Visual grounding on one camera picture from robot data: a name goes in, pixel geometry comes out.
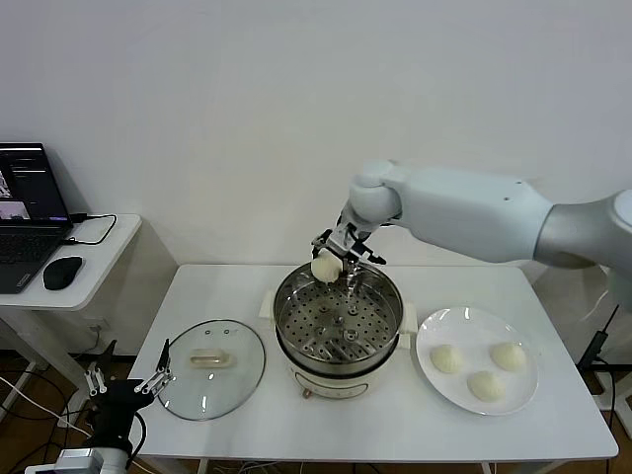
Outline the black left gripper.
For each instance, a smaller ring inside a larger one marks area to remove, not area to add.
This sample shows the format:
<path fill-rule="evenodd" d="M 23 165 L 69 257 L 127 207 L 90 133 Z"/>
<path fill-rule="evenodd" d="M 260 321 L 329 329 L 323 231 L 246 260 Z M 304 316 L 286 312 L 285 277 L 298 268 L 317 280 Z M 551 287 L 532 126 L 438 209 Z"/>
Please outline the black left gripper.
<path fill-rule="evenodd" d="M 112 340 L 97 356 L 84 376 L 90 395 L 95 399 L 96 414 L 90 446 L 100 448 L 132 448 L 129 435 L 134 414 L 149 406 L 154 395 L 160 393 L 172 380 L 170 368 L 170 340 L 166 339 L 154 374 L 147 380 L 126 379 L 111 381 L 111 365 L 117 340 Z"/>

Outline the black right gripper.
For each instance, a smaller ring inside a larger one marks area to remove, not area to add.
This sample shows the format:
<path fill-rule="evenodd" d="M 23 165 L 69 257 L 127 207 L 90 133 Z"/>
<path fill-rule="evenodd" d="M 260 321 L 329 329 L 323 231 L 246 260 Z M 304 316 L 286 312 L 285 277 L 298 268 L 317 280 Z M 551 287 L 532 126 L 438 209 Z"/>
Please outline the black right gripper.
<path fill-rule="evenodd" d="M 363 245 L 367 236 L 368 222 L 365 219 L 340 216 L 334 229 L 326 229 L 312 240 L 311 255 L 317 258 L 327 251 L 341 260 L 364 259 L 372 264 L 385 265 L 383 257 Z"/>

